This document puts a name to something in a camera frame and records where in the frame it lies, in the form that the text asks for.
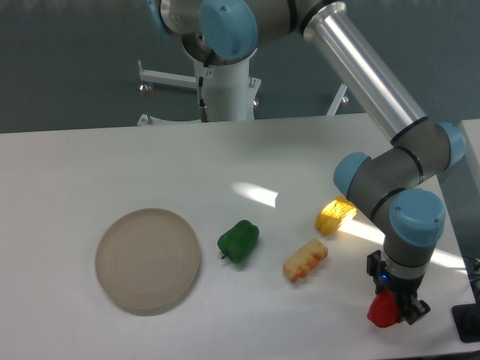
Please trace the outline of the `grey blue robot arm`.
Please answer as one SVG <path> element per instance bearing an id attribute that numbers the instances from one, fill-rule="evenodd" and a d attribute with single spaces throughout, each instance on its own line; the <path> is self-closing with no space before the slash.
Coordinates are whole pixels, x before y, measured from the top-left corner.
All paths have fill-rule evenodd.
<path id="1" fill-rule="evenodd" d="M 194 88 L 203 122 L 254 117 L 246 68 L 262 45 L 298 32 L 325 56 L 391 143 L 378 157 L 346 156 L 338 190 L 385 236 L 367 257 L 376 295 L 367 313 L 380 328 L 415 323 L 430 308 L 417 295 L 443 234 L 446 207 L 423 181 L 455 165 L 466 143 L 457 127 L 436 124 L 412 99 L 347 16 L 342 1 L 148 1 L 160 35 L 180 35 L 196 62 Z"/>

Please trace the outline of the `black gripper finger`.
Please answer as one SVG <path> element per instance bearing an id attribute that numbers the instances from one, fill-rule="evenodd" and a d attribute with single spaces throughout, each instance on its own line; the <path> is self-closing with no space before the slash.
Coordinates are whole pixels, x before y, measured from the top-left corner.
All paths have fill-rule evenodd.
<path id="1" fill-rule="evenodd" d="M 412 325 L 431 311 L 431 307 L 424 300 L 419 300 L 414 295 L 401 295 L 398 300 L 399 323 Z"/>

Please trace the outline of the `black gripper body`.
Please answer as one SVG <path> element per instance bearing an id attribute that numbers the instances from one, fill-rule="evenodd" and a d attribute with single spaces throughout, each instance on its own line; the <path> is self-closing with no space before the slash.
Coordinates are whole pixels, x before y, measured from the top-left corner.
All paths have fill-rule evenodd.
<path id="1" fill-rule="evenodd" d="M 389 290 L 393 293 L 395 301 L 399 305 L 411 305 L 413 299 L 416 299 L 418 296 L 421 278 L 404 279 L 388 272 L 383 272 L 374 278 L 374 283 L 376 295 L 383 290 Z"/>

